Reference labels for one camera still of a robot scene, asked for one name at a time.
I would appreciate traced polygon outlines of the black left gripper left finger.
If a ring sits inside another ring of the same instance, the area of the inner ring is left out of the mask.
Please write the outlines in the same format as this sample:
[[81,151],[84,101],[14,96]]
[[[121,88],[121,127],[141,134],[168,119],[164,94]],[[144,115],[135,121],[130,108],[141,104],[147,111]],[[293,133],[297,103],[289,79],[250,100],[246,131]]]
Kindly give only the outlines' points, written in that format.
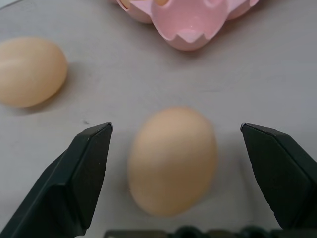
[[104,182],[113,127],[87,128],[40,175],[0,236],[75,238],[85,235]]

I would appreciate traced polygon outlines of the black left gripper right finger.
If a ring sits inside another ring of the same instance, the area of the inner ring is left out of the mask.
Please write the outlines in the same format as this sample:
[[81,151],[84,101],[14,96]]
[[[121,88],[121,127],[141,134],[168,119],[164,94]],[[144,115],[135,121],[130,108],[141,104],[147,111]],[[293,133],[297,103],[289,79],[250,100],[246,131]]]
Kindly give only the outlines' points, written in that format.
[[256,181],[283,229],[317,227],[317,163],[288,134],[241,125]]

